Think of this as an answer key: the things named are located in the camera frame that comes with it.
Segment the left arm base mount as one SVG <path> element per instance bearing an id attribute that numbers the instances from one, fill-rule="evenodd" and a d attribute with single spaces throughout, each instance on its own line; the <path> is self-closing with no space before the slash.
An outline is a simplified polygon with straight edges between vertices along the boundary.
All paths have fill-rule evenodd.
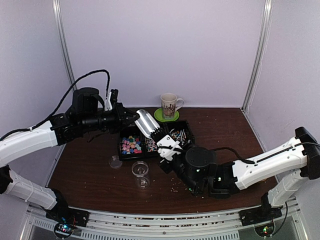
<path id="1" fill-rule="evenodd" d="M 70 208 L 57 204 L 52 209 L 43 209 L 48 219 L 55 220 L 60 224 L 86 227 L 90 213 L 85 210 Z"/>

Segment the metal candy scoop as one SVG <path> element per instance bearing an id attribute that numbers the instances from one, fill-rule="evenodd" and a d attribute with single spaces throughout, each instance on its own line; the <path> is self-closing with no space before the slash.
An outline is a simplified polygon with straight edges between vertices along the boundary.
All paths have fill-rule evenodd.
<path id="1" fill-rule="evenodd" d="M 136 113 L 139 118 L 134 121 L 135 125 L 146 138 L 151 139 L 152 134 L 155 133 L 156 130 L 160 129 L 160 125 L 148 111 L 139 109 Z"/>

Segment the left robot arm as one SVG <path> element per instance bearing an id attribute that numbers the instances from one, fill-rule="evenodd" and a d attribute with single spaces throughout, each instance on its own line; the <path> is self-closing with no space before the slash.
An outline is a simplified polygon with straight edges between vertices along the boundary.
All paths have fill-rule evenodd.
<path id="1" fill-rule="evenodd" d="M 99 90 L 83 87 L 75 90 L 65 113 L 54 114 L 35 129 L 13 133 L 0 142 L 0 192 L 11 194 L 52 211 L 61 222 L 72 218 L 72 211 L 58 191 L 42 187 L 16 174 L 9 163 L 38 150 L 61 146 L 86 133 L 118 133 L 139 115 L 118 102 L 113 89 L 103 99 Z"/>

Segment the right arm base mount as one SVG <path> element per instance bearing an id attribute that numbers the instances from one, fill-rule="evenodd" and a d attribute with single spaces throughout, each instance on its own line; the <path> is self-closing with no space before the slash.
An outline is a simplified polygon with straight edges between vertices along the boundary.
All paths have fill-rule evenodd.
<path id="1" fill-rule="evenodd" d="M 242 226 L 249 226 L 280 218 L 282 216 L 282 210 L 279 207 L 269 208 L 259 206 L 241 210 L 238 214 Z"/>

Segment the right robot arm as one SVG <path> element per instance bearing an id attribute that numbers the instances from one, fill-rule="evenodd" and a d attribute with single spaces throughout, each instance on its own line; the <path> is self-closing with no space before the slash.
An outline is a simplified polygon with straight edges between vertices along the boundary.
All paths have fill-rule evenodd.
<path id="1" fill-rule="evenodd" d="M 217 152 L 223 147 L 207 149 L 198 145 L 181 147 L 163 128 L 158 127 L 149 138 L 152 139 L 161 157 L 161 167 L 173 171 L 187 186 L 192 195 L 208 191 L 215 199 L 227 199 L 233 194 L 273 177 L 279 173 L 295 170 L 299 177 L 292 177 L 269 190 L 266 202 L 256 210 L 259 220 L 268 220 L 277 208 L 295 192 L 292 186 L 300 187 L 299 181 L 319 178 L 320 145 L 304 128 L 295 130 L 295 136 L 281 146 L 265 153 L 243 158 L 232 148 L 237 159 L 218 163 Z"/>

